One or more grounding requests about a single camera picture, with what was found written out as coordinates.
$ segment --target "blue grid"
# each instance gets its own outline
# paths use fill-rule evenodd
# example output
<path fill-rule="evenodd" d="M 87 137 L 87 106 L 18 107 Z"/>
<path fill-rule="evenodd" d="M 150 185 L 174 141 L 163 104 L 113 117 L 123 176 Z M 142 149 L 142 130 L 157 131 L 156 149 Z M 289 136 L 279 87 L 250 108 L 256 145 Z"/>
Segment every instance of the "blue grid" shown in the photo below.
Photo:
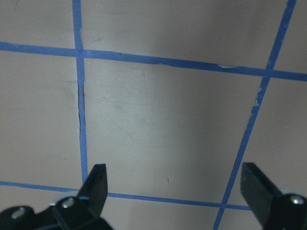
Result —
<path fill-rule="evenodd" d="M 274 65 L 276 63 L 278 54 L 282 47 L 283 40 L 284 40 L 286 31 L 287 31 L 288 25 L 290 23 L 295 4 L 296 4 L 296 0 L 288 0 L 287 7 L 284 10 L 282 21 L 280 23 L 279 30 L 276 35 L 276 39 L 274 41 L 274 45 L 271 50 L 270 58 L 267 63 L 266 69 L 249 68 L 249 67 L 236 67 L 233 69 L 224 69 L 224 68 L 221 68 L 218 64 L 207 63 L 207 62 L 197 62 L 197 61 L 189 61 L 189 60 L 164 58 L 164 57 L 142 56 L 142 55 L 135 55 L 135 54 L 117 53 L 117 52 L 111 52 L 111 51 L 84 50 L 83 45 L 82 45 L 82 40 L 81 40 L 81 28 L 82 28 L 81 0 L 72 0 L 75 49 L 46 47 L 46 46 L 18 45 L 18 44 L 0 42 L 0 50 L 76 58 L 78 98 L 79 98 L 78 106 L 79 106 L 79 121 L 80 121 L 80 136 L 79 136 L 80 153 L 81 153 L 80 157 L 81 157 L 81 170 L 82 170 L 82 181 L 83 182 L 85 181 L 88 175 L 87 152 L 86 152 L 84 87 L 83 87 L 84 80 L 85 80 L 84 58 L 97 58 L 97 59 L 136 62 L 136 63 L 144 63 L 144 64 L 162 64 L 162 65 L 169 65 L 169 66 L 177 67 L 177 68 L 200 69 L 200 70 L 207 70 L 207 71 L 217 71 L 217 72 L 226 72 L 226 73 L 235 73 L 235 74 L 244 74 L 244 75 L 262 77 L 262 81 L 260 84 L 260 90 L 257 93 L 257 97 L 256 97 L 257 103 L 252 108 L 251 116 L 248 121 L 248 125 L 244 132 L 244 135 L 242 137 L 242 141 L 241 141 L 238 153 L 237 153 L 237 157 L 234 162 L 233 169 L 231 171 L 231 175 L 229 177 L 229 181 L 226 186 L 225 193 L 224 193 L 221 203 L 108 193 L 108 197 L 137 199 L 137 200 L 165 202 L 165 203 L 174 203 L 174 204 L 186 204 L 186 205 L 195 205 L 195 206 L 217 207 L 219 208 L 219 211 L 218 211 L 218 214 L 216 216 L 215 223 L 213 226 L 214 230 L 217 230 L 219 228 L 221 219 L 224 214 L 224 210 L 226 208 L 239 209 L 239 210 L 250 210 L 249 207 L 247 206 L 231 205 L 231 204 L 228 204 L 227 202 L 231 194 L 239 167 L 241 165 L 241 162 L 242 162 L 242 159 L 245 153 L 245 149 L 247 147 L 247 144 L 248 144 L 252 129 L 254 127 L 259 109 L 261 107 L 261 103 L 264 98 L 266 88 L 269 84 L 270 78 L 307 81 L 307 74 L 274 70 Z M 40 190 L 48 190 L 48 191 L 58 191 L 58 192 L 67 192 L 67 191 L 74 190 L 71 188 L 64 188 L 64 187 L 53 187 L 53 186 L 44 186 L 44 185 L 36 185 L 36 184 L 23 184 L 23 183 L 14 183 L 14 182 L 6 182 L 6 181 L 0 181 L 0 185 L 14 186 L 14 187 L 20 187 L 20 188 L 40 189 Z"/>

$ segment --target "black plastic part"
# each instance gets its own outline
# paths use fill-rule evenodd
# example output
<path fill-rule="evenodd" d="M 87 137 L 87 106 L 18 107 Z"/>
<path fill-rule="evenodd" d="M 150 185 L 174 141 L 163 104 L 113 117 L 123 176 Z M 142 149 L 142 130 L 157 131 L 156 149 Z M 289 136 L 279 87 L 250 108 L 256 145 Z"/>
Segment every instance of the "black plastic part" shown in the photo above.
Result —
<path fill-rule="evenodd" d="M 254 163 L 242 165 L 241 193 L 264 230 L 307 230 L 306 198 L 282 194 Z"/>
<path fill-rule="evenodd" d="M 0 213 L 0 230 L 112 230 L 100 218 L 107 196 L 106 166 L 95 165 L 76 197 L 66 197 L 35 214 L 31 207 L 11 207 Z M 64 205 L 70 198 L 70 205 Z M 12 218 L 22 208 L 23 214 Z"/>

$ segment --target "vertical blue tape strip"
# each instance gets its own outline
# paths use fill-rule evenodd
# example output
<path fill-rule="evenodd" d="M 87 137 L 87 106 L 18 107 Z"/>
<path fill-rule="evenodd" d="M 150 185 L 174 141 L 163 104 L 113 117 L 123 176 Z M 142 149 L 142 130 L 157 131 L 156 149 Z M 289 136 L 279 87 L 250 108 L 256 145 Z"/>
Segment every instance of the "vertical blue tape strip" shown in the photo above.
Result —
<path fill-rule="evenodd" d="M 231 174 L 230 174 L 230 177 L 229 177 L 229 180 L 228 180 L 228 184 L 227 184 L 227 187 L 225 189 L 225 193 L 224 193 L 221 204 L 227 204 L 228 199 L 230 197 L 232 188 L 233 188 L 235 180 L 236 180 L 237 173 L 239 171 L 241 162 L 242 162 L 243 157 L 244 157 L 244 153 L 245 153 L 251 132 L 252 132 L 253 127 L 255 125 L 256 118 L 257 118 L 259 109 L 260 109 L 261 104 L 262 104 L 262 100 L 264 98 L 267 86 L 268 86 L 269 81 L 270 81 L 270 77 L 272 75 L 272 70 L 275 66 L 278 54 L 279 54 L 280 49 L 282 47 L 283 40 L 284 40 L 286 31 L 287 31 L 288 25 L 290 23 L 295 4 L 296 4 L 296 0 L 289 0 L 288 3 L 287 3 L 287 7 L 284 10 L 283 18 L 282 18 L 282 21 L 280 23 L 280 26 L 279 26 L 279 29 L 278 29 L 278 32 L 277 32 L 277 35 L 276 35 L 276 38 L 275 38 L 275 41 L 274 41 L 274 45 L 273 45 L 273 48 L 271 50 L 271 54 L 270 54 L 270 57 L 269 57 L 269 60 L 268 60 L 266 72 L 265 72 L 265 74 L 262 78 L 262 81 L 261 81 L 261 84 L 260 84 L 260 89 L 257 93 L 257 97 L 256 97 L 256 101 L 255 101 L 256 103 L 252 108 L 251 115 L 250 115 L 250 118 L 249 118 L 249 121 L 248 121 L 248 125 L 247 125 L 245 132 L 244 132 L 244 135 L 243 135 L 243 138 L 242 138 L 239 150 L 238 150 L 238 154 L 236 156 L 236 160 L 235 160 L 234 166 L 232 168 L 232 171 L 231 171 Z M 219 208 L 219 211 L 217 213 L 217 216 L 216 216 L 216 219 L 215 219 L 215 222 L 214 222 L 214 225 L 213 225 L 214 230 L 218 230 L 219 225 L 220 225 L 221 220 L 222 220 L 222 217 L 223 217 L 223 214 L 224 214 L 224 211 L 225 211 L 224 207 Z"/>
<path fill-rule="evenodd" d="M 81 157 L 81 171 L 82 182 L 84 183 L 87 175 L 87 150 L 86 150 L 86 125 L 85 125 L 85 104 L 84 104 L 84 56 L 83 45 L 81 39 L 82 29 L 82 15 L 81 15 L 81 1 L 72 0 L 72 14 L 73 14 L 73 29 L 76 49 L 76 66 L 78 79 L 78 107 L 79 107 L 79 121 L 80 121 L 80 157 Z"/>

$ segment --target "metal bolt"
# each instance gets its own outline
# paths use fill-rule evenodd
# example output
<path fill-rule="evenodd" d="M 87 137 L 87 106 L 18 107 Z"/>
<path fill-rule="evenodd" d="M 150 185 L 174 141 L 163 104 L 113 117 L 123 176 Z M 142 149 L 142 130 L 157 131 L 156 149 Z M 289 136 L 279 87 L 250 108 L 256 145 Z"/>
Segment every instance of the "metal bolt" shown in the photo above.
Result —
<path fill-rule="evenodd" d="M 74 200 L 73 200 L 73 198 L 70 197 L 70 198 L 63 201 L 62 207 L 63 208 L 69 208 L 69 207 L 73 206 L 73 204 L 74 204 Z"/>
<path fill-rule="evenodd" d="M 299 195 L 292 195 L 290 197 L 291 201 L 293 204 L 295 205 L 302 205 L 304 203 L 304 200 L 302 197 L 300 197 Z"/>
<path fill-rule="evenodd" d="M 14 211 L 11 214 L 11 218 L 17 219 L 17 218 L 21 217 L 24 213 L 25 213 L 25 209 L 23 207 L 20 207 L 18 210 Z"/>

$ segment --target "silver screw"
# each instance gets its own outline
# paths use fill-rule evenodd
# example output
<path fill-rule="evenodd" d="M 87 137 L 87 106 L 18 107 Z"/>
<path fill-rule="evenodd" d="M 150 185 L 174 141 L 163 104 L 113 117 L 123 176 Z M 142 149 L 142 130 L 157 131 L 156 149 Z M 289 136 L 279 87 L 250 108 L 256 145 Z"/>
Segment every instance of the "silver screw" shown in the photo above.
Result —
<path fill-rule="evenodd" d="M 70 198 L 63 201 L 62 207 L 63 208 L 69 208 L 69 207 L 73 206 L 73 204 L 74 204 L 74 200 L 73 200 L 73 198 L 70 197 Z"/>
<path fill-rule="evenodd" d="M 21 217 L 24 213 L 25 213 L 25 209 L 23 207 L 21 207 L 11 214 L 11 218 L 17 219 L 17 218 Z"/>
<path fill-rule="evenodd" d="M 293 204 L 295 205 L 302 205 L 304 203 L 304 200 L 302 197 L 300 197 L 299 195 L 292 195 L 290 197 L 291 201 Z"/>

